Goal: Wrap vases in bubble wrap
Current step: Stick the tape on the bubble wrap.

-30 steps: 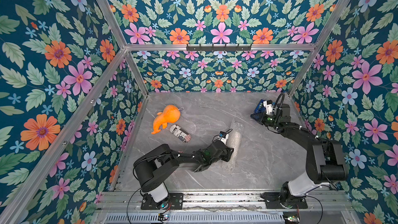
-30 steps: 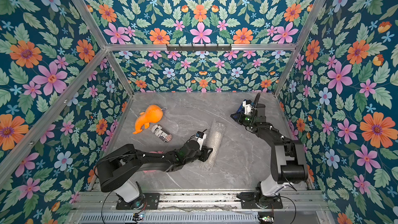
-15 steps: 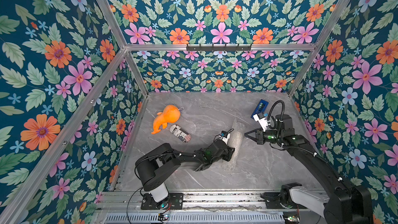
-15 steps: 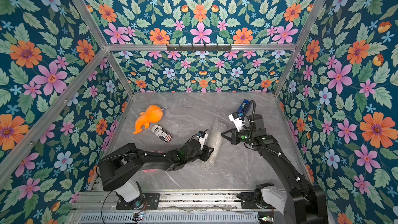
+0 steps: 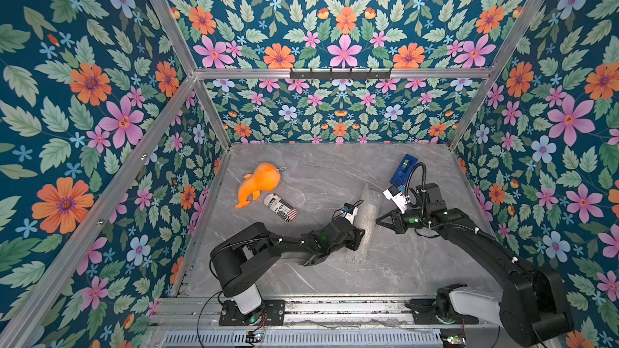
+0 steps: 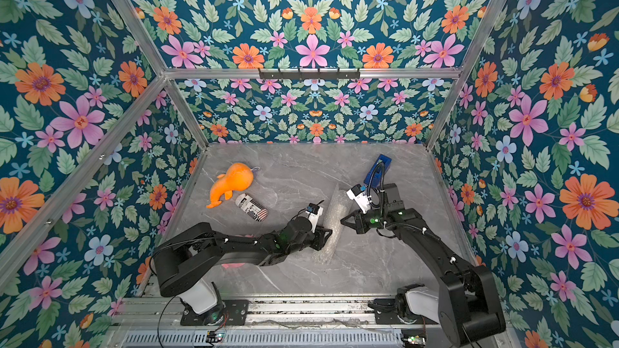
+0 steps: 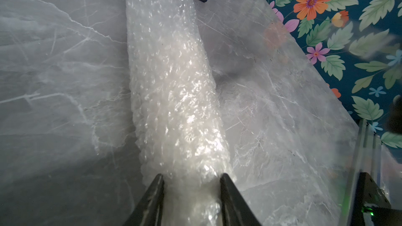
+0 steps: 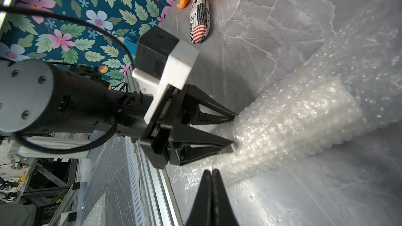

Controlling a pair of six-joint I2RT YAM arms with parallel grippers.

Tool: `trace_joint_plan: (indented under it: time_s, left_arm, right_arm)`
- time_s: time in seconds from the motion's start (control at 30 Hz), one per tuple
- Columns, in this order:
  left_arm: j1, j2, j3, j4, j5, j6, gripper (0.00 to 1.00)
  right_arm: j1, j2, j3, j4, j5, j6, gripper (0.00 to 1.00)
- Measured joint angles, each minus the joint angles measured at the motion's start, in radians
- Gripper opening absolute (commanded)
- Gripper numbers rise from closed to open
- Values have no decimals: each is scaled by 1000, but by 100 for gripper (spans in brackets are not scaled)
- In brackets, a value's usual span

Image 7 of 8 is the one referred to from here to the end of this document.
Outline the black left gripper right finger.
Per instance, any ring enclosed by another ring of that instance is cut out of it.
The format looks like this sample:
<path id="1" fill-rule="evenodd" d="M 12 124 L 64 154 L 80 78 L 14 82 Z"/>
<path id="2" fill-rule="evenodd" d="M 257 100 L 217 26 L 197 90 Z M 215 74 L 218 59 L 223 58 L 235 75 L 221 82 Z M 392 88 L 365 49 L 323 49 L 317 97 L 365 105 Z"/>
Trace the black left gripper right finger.
<path id="1" fill-rule="evenodd" d="M 227 173 L 220 178 L 223 226 L 262 226 Z"/>

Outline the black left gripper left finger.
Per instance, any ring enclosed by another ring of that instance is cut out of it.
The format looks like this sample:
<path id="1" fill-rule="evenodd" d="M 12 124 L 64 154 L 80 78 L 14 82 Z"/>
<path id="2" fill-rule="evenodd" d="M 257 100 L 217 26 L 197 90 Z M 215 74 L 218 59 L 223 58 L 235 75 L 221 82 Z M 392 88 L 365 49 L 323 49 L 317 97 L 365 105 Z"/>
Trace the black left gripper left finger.
<path id="1" fill-rule="evenodd" d="M 164 179 L 157 174 L 123 226 L 161 226 Z"/>

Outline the clear bubble wrap sheet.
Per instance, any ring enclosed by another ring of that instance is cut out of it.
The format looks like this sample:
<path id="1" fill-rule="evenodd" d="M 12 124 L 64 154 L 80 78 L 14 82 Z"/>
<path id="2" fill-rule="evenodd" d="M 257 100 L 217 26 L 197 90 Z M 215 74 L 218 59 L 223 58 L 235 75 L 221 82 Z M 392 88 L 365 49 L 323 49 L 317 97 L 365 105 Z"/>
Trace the clear bubble wrap sheet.
<path id="1" fill-rule="evenodd" d="M 131 109 L 143 183 L 164 180 L 165 226 L 219 226 L 231 173 L 193 0 L 126 0 Z"/>

